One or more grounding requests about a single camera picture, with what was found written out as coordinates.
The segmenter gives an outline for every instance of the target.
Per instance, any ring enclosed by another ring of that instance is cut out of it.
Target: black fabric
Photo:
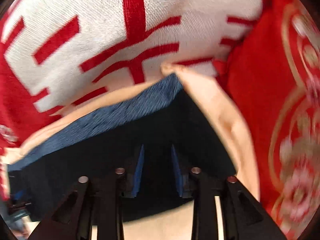
[[[181,199],[175,188],[172,144],[193,166],[211,175],[226,178],[235,174],[218,136],[182,90],[167,108],[48,154],[22,171],[10,172],[11,192],[24,189],[32,198],[31,219],[41,220],[80,176],[103,178],[131,156],[139,144],[145,147],[141,188],[136,198],[123,200],[124,221],[188,201]]]

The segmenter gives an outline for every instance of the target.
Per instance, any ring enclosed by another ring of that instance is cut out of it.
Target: blue fabric trim
[[[134,172],[133,176],[133,189],[131,192],[131,196],[134,198],[137,196],[139,190],[140,190],[140,184],[141,184],[141,176],[142,176],[142,168],[144,163],[144,146],[141,146],[136,170]]]
[[[8,171],[21,170],[47,154],[165,108],[180,90],[181,83],[175,74],[171,74],[132,99],[99,108],[79,118],[34,148],[23,159],[8,165]]]
[[[176,153],[176,149],[172,145],[171,147],[171,158],[172,158],[172,165],[173,165],[173,174],[174,178],[176,180],[176,188],[177,192],[180,197],[183,195],[183,178],[182,178],[182,173],[181,169],[179,167],[179,161]]]

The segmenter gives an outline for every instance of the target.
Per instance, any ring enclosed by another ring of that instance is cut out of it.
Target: white strip
[[[216,203],[216,210],[217,210],[218,240],[224,240],[223,219],[222,219],[220,197],[214,196],[214,200]]]

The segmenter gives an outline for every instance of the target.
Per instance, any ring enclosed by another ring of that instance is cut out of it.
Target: screw
[[[191,169],[191,172],[194,173],[194,174],[199,174],[199,173],[201,172],[201,169],[198,168],[198,167],[193,167],[193,168]]]
[[[227,181],[230,183],[236,183],[238,179],[235,176],[230,176],[227,178]]]
[[[124,174],[124,172],[125,172],[125,169],[124,168],[117,168],[116,169],[116,174]]]
[[[78,181],[80,182],[80,183],[87,183],[88,182],[88,177],[86,177],[86,176],[82,176],[82,177],[80,177],[79,179],[78,179]]]

